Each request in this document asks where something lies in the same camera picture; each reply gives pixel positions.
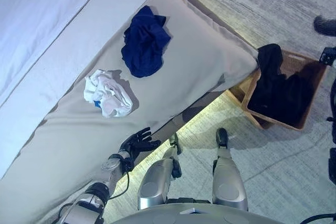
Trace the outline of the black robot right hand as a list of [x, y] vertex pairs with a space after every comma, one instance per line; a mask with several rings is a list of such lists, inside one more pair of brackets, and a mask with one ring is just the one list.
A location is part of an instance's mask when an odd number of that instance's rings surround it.
[[317, 16], [313, 21], [313, 26], [317, 33], [325, 36], [335, 37], [335, 19], [326, 19], [322, 16]]

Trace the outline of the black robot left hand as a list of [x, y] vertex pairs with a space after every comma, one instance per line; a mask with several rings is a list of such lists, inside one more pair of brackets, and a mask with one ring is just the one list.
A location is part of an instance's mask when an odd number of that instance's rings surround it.
[[160, 140], [152, 140], [150, 127], [146, 127], [128, 137], [120, 146], [120, 152], [127, 152], [135, 161], [141, 152], [155, 150], [161, 145]]

